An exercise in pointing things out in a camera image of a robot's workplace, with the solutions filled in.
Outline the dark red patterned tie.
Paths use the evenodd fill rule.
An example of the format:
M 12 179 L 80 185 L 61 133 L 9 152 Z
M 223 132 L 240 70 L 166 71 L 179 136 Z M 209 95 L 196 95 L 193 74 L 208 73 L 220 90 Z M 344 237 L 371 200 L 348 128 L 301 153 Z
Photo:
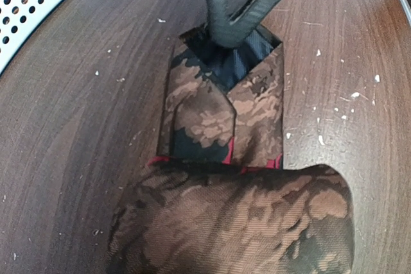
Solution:
M 282 42 L 180 36 L 156 154 L 114 212 L 107 273 L 351 273 L 351 190 L 333 168 L 283 167 Z

